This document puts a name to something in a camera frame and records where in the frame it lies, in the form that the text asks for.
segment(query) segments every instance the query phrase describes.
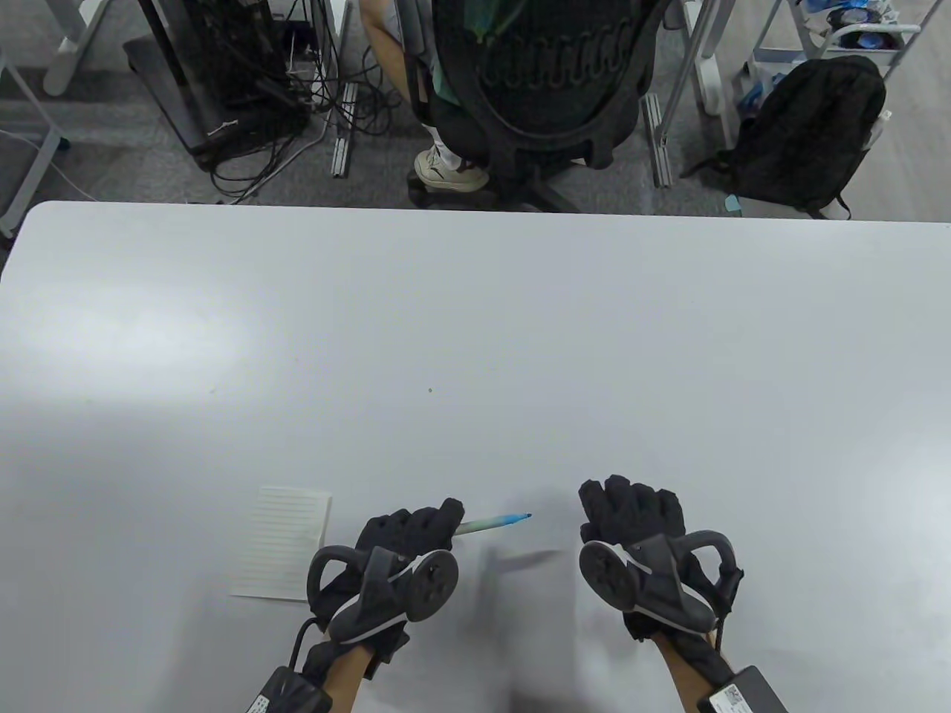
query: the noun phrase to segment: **power cord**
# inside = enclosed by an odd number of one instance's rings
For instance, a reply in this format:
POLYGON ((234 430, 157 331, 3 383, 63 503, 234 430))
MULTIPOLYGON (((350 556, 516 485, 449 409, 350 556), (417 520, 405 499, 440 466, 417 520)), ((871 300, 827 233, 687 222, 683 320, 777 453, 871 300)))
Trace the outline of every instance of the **power cord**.
POLYGON ((329 114, 329 113, 328 113, 328 114, 326 115, 326 117, 324 118, 323 128, 320 130, 320 135, 319 135, 316 139, 314 139, 314 140, 312 140, 312 141, 310 141, 310 142, 304 144, 303 146, 301 146, 297 151, 295 151, 293 154, 291 154, 290 157, 288 157, 284 162, 282 162, 281 164, 279 164, 279 165, 278 165, 276 168, 274 168, 270 173, 267 173, 266 175, 264 175, 264 172, 262 172, 262 174, 259 175, 258 179, 256 179, 252 184, 250 184, 246 189, 244 189, 240 195, 238 195, 238 196, 236 196, 236 197, 234 198, 234 200, 227 202, 225 205, 237 205, 238 203, 240 203, 240 202, 246 200, 248 197, 250 197, 252 194, 254 194, 255 192, 257 192, 257 191, 260 190, 261 188, 265 187, 268 183, 271 182, 272 179, 277 178, 277 177, 278 177, 278 174, 280 174, 287 166, 289 166, 289 165, 292 164, 294 161, 296 161, 296 160, 298 159, 298 157, 299 157, 304 151, 306 151, 306 150, 309 149, 309 148, 312 148, 312 147, 316 146, 316 145, 319 144, 321 141, 323 141, 324 137, 327 135, 327 127, 328 127, 328 126, 330 126, 330 114, 329 114))
MULTIPOLYGON (((20 136, 20 135, 18 135, 18 134, 14 134, 14 133, 12 133, 12 132, 10 132, 10 131, 6 131, 5 129, 0 128, 0 134, 3 134, 4 136, 9 136, 9 137, 12 138, 12 139, 16 139, 17 141, 20 141, 20 142, 23 142, 24 144, 27 144, 27 145, 32 146, 33 148, 36 149, 37 153, 39 153, 41 150, 43 150, 41 146, 35 144, 35 143, 32 142, 30 139, 24 138, 23 136, 20 136)), ((56 165, 54 162, 50 161, 50 162, 49 162, 49 165, 50 165, 50 167, 52 167, 52 169, 53 169, 54 171, 56 171, 56 173, 58 173, 58 174, 62 177, 62 179, 63 179, 64 181, 66 181, 70 186, 72 186, 72 189, 73 189, 74 191, 76 191, 77 193, 79 193, 79 194, 80 194, 81 196, 83 196, 84 198, 89 199, 90 201, 97 202, 97 203, 100 202, 98 198, 94 198, 94 197, 90 196, 86 191, 84 191, 84 190, 83 190, 82 188, 80 188, 78 185, 76 185, 75 183, 73 183, 73 182, 72 182, 72 179, 71 179, 69 176, 67 176, 65 173, 63 173, 62 169, 61 169, 58 165, 56 165)))
MULTIPOLYGON (((320 9, 322 30, 318 29, 317 17, 309 17, 306 2, 303 4, 304 21, 310 24, 311 29, 314 31, 314 36, 318 38, 319 47, 328 51, 333 67, 336 67, 337 72, 340 72, 340 50, 337 47, 337 42, 334 40, 334 32, 327 12, 326 0, 318 0, 317 6, 320 9)), ((331 82, 336 84, 336 92, 331 96, 330 103, 333 109, 337 110, 340 121, 347 122, 347 124, 349 124, 348 128, 352 128, 358 134, 382 136, 390 130, 393 123, 393 111, 399 106, 401 99, 395 89, 390 89, 389 91, 383 90, 383 72, 379 63, 374 63, 370 67, 366 66, 369 53, 370 48, 368 47, 363 52, 360 61, 360 71, 352 74, 341 74, 336 78, 321 76, 321 79, 325 87, 331 82), (378 72, 376 81, 370 78, 370 74, 373 71, 378 72), (348 84, 356 84, 360 88, 367 90, 363 96, 358 95, 356 105, 353 107, 353 118, 349 122, 345 118, 347 111, 343 105, 343 91, 348 84), (382 126, 378 125, 380 117, 383 119, 382 126)), ((318 68, 320 72, 323 71, 323 66, 320 62, 318 62, 318 68)))

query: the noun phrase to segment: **wrist tracker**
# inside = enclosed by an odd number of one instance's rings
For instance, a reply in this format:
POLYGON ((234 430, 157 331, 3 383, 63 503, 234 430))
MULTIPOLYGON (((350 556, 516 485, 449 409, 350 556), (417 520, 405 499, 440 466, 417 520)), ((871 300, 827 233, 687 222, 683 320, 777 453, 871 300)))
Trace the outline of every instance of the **wrist tracker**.
POLYGON ((730 682, 697 702, 700 713, 788 713, 756 666, 748 666, 730 682))

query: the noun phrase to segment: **lined paper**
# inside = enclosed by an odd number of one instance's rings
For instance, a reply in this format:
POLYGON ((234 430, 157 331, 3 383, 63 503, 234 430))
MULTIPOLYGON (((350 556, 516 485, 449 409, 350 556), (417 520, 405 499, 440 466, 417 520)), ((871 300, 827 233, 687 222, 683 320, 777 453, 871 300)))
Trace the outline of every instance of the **lined paper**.
POLYGON ((261 488, 231 594, 306 602, 307 570, 323 546, 330 500, 329 492, 261 488))

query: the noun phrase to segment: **barcode label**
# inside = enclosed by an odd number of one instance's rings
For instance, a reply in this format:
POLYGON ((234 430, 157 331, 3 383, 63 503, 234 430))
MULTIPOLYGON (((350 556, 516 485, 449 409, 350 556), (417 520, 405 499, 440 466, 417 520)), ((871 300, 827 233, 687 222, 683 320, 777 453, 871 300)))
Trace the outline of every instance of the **barcode label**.
POLYGON ((753 713, 749 703, 735 684, 730 684, 722 691, 717 691, 710 696, 709 701, 716 713, 753 713))
POLYGON ((258 696, 257 699, 247 709, 247 713, 267 713, 267 706, 271 704, 264 696, 258 696))

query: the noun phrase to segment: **black backpack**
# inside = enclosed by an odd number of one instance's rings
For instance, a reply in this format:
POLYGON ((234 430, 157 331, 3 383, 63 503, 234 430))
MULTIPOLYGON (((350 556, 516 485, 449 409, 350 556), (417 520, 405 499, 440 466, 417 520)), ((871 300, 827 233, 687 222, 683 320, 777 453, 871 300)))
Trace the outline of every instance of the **black backpack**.
POLYGON ((684 177, 713 168, 730 176, 737 195, 791 205, 813 218, 832 201, 847 210, 842 191, 862 163, 884 101, 884 80, 871 60, 808 60, 743 122, 735 148, 684 177))

